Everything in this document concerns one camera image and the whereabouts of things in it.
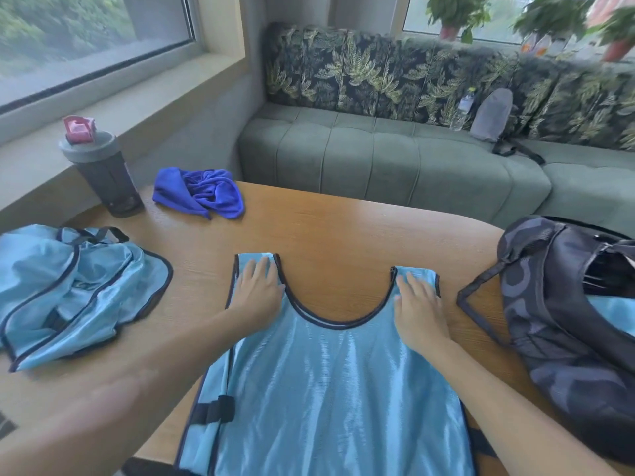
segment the pink bottle lid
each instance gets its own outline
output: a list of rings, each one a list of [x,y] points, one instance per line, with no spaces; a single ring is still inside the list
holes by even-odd
[[[92,143],[95,140],[95,119],[69,115],[64,117],[66,140],[71,145],[77,143]]]

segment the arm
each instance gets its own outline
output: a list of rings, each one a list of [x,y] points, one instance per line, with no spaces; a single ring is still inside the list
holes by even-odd
[[[275,264],[265,276],[267,263],[263,258],[247,265],[229,309],[131,361],[119,376],[43,424],[0,441],[0,474],[115,474],[208,366],[275,319],[284,286],[278,285]]]
[[[408,274],[397,278],[395,325],[403,342],[426,358],[469,409],[511,476],[615,476],[540,409],[493,376],[449,338],[441,300]]]

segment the neckline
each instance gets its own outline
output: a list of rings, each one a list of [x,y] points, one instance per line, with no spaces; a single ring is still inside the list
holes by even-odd
[[[289,298],[289,302],[291,303],[291,306],[295,309],[298,315],[301,316],[301,318],[305,319],[306,321],[312,324],[315,324],[316,326],[319,326],[325,329],[333,329],[335,331],[357,328],[361,326],[362,324],[367,323],[368,321],[373,319],[377,314],[379,314],[379,312],[381,312],[381,310],[385,307],[386,303],[388,302],[388,299],[390,298],[391,293],[393,292],[395,279],[397,278],[397,268],[393,266],[391,267],[391,270],[390,270],[390,284],[388,286],[388,290],[386,291],[386,295],[384,296],[382,301],[379,303],[379,305],[375,307],[368,314],[353,320],[345,320],[345,321],[329,320],[329,319],[325,319],[324,317],[320,317],[318,314],[308,309],[293,294],[293,291],[291,290],[291,287],[289,286],[289,282],[284,275],[284,270],[282,269],[282,260],[280,258],[280,254],[274,254],[274,262],[275,262],[275,265],[277,266],[278,277],[280,278],[280,282],[282,282],[285,285],[284,292]]]

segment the hand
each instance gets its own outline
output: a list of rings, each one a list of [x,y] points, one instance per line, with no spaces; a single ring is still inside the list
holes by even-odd
[[[230,309],[244,317],[249,334],[268,328],[280,312],[284,286],[278,284],[277,266],[263,257],[250,260],[235,283]]]
[[[394,298],[395,327],[404,344],[430,359],[440,345],[451,341],[441,299],[427,282],[410,272],[406,277],[407,281],[397,276],[401,295]]]

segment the dark gray backpack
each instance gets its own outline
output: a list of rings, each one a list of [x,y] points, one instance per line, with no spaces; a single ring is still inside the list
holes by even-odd
[[[572,433],[626,464],[635,464],[635,337],[605,319],[587,296],[635,298],[634,259],[635,241],[622,234],[525,217],[501,237],[498,263],[456,299],[492,339],[520,354]],[[498,274],[509,344],[467,302]],[[635,321],[635,313],[624,317]]]

